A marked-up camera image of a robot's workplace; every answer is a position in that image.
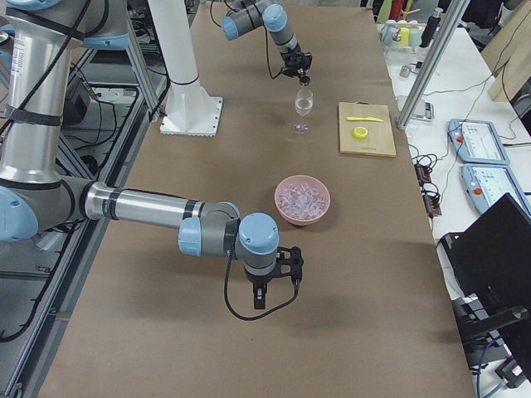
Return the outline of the clear wine glass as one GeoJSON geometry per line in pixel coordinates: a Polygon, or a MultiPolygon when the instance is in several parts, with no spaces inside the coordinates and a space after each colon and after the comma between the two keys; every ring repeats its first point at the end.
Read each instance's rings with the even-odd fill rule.
{"type": "Polygon", "coordinates": [[[306,133],[309,129],[305,117],[311,112],[314,103],[314,95],[311,90],[300,89],[295,97],[295,111],[299,115],[298,122],[294,125],[297,134],[306,133]]]}

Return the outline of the metal cocktail jigger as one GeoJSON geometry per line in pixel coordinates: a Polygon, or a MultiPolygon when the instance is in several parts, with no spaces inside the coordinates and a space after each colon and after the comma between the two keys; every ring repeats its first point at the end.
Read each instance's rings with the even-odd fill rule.
{"type": "Polygon", "coordinates": [[[310,83],[310,78],[307,75],[303,75],[300,77],[300,85],[302,87],[308,86],[310,83]]]}

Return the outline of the lower blue teach pendant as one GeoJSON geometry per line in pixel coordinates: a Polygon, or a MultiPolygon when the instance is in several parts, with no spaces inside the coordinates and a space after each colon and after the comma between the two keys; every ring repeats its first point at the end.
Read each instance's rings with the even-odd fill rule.
{"type": "Polygon", "coordinates": [[[530,204],[510,166],[467,163],[461,167],[461,178],[474,208],[485,213],[508,193],[530,214],[530,204]]]}

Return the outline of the blue teach pendant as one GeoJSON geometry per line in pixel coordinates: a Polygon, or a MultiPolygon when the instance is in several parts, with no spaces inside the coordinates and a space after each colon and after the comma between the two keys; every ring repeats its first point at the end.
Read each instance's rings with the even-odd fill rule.
{"type": "Polygon", "coordinates": [[[530,204],[510,166],[467,163],[461,167],[461,178],[474,208],[485,213],[508,193],[530,214],[530,204]]]}
{"type": "Polygon", "coordinates": [[[471,119],[451,119],[448,137],[457,157],[465,163],[509,165],[497,130],[492,122],[471,119]]]}

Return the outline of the yellow lemon half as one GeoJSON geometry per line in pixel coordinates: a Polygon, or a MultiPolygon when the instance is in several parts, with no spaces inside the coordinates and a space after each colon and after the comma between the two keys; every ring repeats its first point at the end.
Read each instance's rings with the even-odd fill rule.
{"type": "Polygon", "coordinates": [[[368,129],[363,126],[357,126],[353,129],[352,136],[357,140],[364,140],[368,137],[368,129]]]}

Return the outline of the black monitor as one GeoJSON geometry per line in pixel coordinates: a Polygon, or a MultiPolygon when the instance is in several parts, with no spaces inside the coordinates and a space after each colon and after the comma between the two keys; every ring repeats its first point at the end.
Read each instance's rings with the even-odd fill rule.
{"type": "Polygon", "coordinates": [[[463,232],[439,243],[464,295],[487,312],[458,322],[461,339],[497,330],[511,352],[530,349],[530,216],[506,193],[463,232]]]}

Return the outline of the upper blue teach pendant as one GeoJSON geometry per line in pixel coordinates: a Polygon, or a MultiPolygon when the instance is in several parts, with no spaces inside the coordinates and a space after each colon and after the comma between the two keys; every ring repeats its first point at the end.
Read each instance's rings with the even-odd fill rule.
{"type": "Polygon", "coordinates": [[[451,119],[448,137],[457,157],[465,163],[509,165],[497,130],[492,122],[471,119],[451,119]]]}

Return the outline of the yellow plastic knife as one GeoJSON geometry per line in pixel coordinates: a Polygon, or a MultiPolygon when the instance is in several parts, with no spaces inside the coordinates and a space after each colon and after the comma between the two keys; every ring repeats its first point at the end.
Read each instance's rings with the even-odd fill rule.
{"type": "Polygon", "coordinates": [[[383,123],[383,119],[376,117],[358,117],[358,116],[348,116],[346,117],[347,121],[365,121],[365,122],[374,122],[374,123],[383,123]]]}

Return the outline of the clear ice cubes pile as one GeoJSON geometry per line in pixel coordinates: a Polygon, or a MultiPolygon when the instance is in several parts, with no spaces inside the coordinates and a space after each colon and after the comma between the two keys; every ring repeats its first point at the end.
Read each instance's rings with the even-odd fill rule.
{"type": "Polygon", "coordinates": [[[329,204],[328,198],[307,182],[289,183],[278,191],[276,203],[287,216],[297,220],[311,220],[322,216],[329,204]]]}

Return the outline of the pink bowl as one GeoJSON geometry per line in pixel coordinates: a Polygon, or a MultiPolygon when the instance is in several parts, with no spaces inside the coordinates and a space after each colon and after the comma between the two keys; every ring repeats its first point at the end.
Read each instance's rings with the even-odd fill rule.
{"type": "Polygon", "coordinates": [[[296,226],[314,224],[324,216],[331,203],[328,188],[307,175],[285,178],[277,185],[274,198],[280,215],[296,226]]]}

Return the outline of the wooden cutting board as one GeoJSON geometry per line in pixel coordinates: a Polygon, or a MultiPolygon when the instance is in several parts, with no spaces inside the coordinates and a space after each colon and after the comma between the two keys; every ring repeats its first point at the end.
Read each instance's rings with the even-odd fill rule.
{"type": "Polygon", "coordinates": [[[383,104],[339,102],[339,152],[395,158],[389,109],[383,104]]]}

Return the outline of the aluminium frame post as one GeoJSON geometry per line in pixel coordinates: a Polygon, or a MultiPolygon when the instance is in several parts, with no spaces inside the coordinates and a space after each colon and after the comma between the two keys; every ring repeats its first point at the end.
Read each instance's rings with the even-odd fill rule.
{"type": "Polygon", "coordinates": [[[436,67],[446,50],[450,39],[456,29],[461,17],[463,16],[470,0],[455,0],[451,1],[447,10],[446,16],[443,18],[441,27],[436,34],[435,40],[431,44],[430,50],[426,54],[426,58],[420,69],[412,89],[410,90],[407,100],[402,107],[402,111],[397,117],[397,127],[400,130],[406,130],[406,127],[412,118],[413,112],[417,107],[421,97],[424,95],[426,87],[428,86],[432,75],[435,73],[436,67]]]}

